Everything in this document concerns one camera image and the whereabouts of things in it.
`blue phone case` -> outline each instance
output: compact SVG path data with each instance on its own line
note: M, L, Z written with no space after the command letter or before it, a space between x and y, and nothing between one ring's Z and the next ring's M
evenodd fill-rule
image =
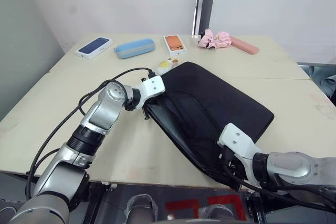
M114 49L114 52L119 58L125 59L153 51L154 49L155 43L152 39L141 39L118 45Z

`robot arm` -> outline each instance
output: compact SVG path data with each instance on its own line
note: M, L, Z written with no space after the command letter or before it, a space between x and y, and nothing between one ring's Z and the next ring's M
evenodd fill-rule
M122 107L127 110L142 108L147 99L164 91L160 76L144 80L134 88L110 82L41 175L32 199L10 223L67 223L69 212L78 206L88 186L89 175L85 169L93 162Z
M230 167L230 153L234 155L245 169L246 177L241 178L247 178L251 184L271 191L288 190L300 201L335 208L336 157L314 158L299 152L264 154L231 123L225 126L217 144L223 148L220 159L224 165Z

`black cable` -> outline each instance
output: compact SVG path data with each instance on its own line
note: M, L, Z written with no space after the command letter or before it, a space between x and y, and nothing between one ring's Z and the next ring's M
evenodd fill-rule
M120 207L117 207L115 204L112 204L111 202L105 200L105 199L102 199L102 201L105 201L107 204L110 204L112 207L115 207L117 208L118 210L122 211L123 213L125 213L125 209L121 209Z
M82 111L81 107L92 97L94 96L98 91L100 91L101 89L103 89L108 83L110 83L111 81L121 77L122 75L129 73L131 71L136 71L136 70L147 70L149 72L149 76L153 76L155 75L155 73L153 72L153 70L149 69L149 68L132 68L129 70L124 71L123 73L115 76L114 78L110 79L110 80L106 80L104 82L102 82L95 90L91 91L90 93L87 93L86 95L84 95L79 103L78 106L75 107L55 128L54 130L51 132L51 134L47 137L47 139L43 142L42 146L40 147L40 149L38 150L38 152L36 153L33 162L31 163L30 169L29 169L29 174L28 174L28 178L27 178L27 183L26 183L26 187L25 187L25 194L26 194L26 198L27 200L30 200L32 198L31 196L31 184L33 181L33 177L35 174L35 167L37 164L37 160L40 157L42 151L44 150L44 148L46 147L46 145L49 143L49 141L51 140L51 138L55 135L55 133L69 120L70 117L73 116L73 114L75 114L75 112L77 110L81 110L82 113L84 113L84 111Z
M59 151L59 148L57 149L54 149L52 150L51 152L48 152L46 155L44 155L35 165L35 168L34 168L34 173L36 173L36 170L37 168L40 166L40 164L47 158L49 157L51 154L55 153L55 152L58 152Z
M74 108L70 114L68 114L57 126L56 128L54 128L54 130L51 132L51 134L47 137L47 139L43 142L42 146L40 147L40 149L38 150L37 154L34 157L33 162L31 163L30 169L29 169L29 174L28 174L28 178L27 178L27 183L26 183L26 188L25 188L25 194L26 194L26 198L27 200L30 200L32 198L31 194L30 194L30 186L32 184L32 180L33 180L33 176L34 176L34 169L35 169L35 165L37 163L37 160L39 158L39 156L41 155L42 151L44 150L44 148L46 147L46 145L49 143L50 139L55 135L55 133L63 126L63 124L65 124L66 121L69 120L70 117L73 116L73 114L75 114L75 112L81 107L83 106L90 98L91 96L93 96L94 93L88 97L86 97L76 108Z
M100 88L100 87L104 88L104 87L105 87L107 84L109 84L111 81L113 81L113 80L115 80L115 79L117 79L117 78L123 76L123 75L126 74L126 73L129 73L129 72L131 72L131 71L136 71L136 70L147 70L147 71L149 72L149 74L152 74L152 73L153 73L153 70L152 70L152 69L149 69L149 68L132 68L132 69L129 69L129 70L124 71L123 73L120 73L119 75L117 75L116 77L114 77L114 78L112 78L112 79L109 79L109 80L106 80L106 81L102 82L102 83L98 86L98 88ZM85 99L85 98L86 98L87 96L89 96L91 93L92 93L92 92L83 95L83 96L79 99L78 105L83 101L83 99ZM80 113L82 113L82 115L85 115L85 112L83 111L83 109L82 109L81 107L79 108L79 111L80 111Z
M273 193L271 191L267 191L267 190L261 189L259 187L250 185L249 183L244 182L244 180L242 180L242 179L236 177L235 175L233 175L226 165L223 165L223 169L231 179L233 179L234 181L242 184L243 186L246 186L247 188L249 188L251 190L257 191L260 194L265 194L265 195L270 196L270 197L278 198L278 199L280 199L282 201L285 201L287 203L290 203L290 204L294 204L294 205L298 205L298 206L302 206L302 207L313 208L313 209L322 210L322 211L327 211L327 212L332 212L332 213L336 214L335 209L325 207L325 206L320 206L320 205L317 205L317 204L311 204L311 203L307 203L307 202L303 202L303 201L298 201L296 199L287 198L287 197L279 195L277 193Z
M320 193L318 190L312 189L312 188L309 188L309 187L306 187L306 186L280 186L280 187L277 187L277 189L281 190L281 191L296 191L296 190L308 191L312 194L315 194L317 196L320 196L320 197L326 199L327 201L329 201L332 204L336 203L336 199L332 199L332 198L328 197L327 195Z

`orange phone box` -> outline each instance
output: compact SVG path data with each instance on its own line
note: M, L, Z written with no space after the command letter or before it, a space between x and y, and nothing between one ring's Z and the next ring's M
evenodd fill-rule
M179 35L163 36L163 40L167 46L169 56L178 56L187 52L187 49Z

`white wall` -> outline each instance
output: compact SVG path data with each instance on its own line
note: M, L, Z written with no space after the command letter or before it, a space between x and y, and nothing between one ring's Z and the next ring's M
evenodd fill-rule
M210 28L267 35L297 62L336 64L336 0L214 0Z
M35 0L64 51L86 33L191 34L195 0Z
M62 56L33 0L0 0L0 120Z

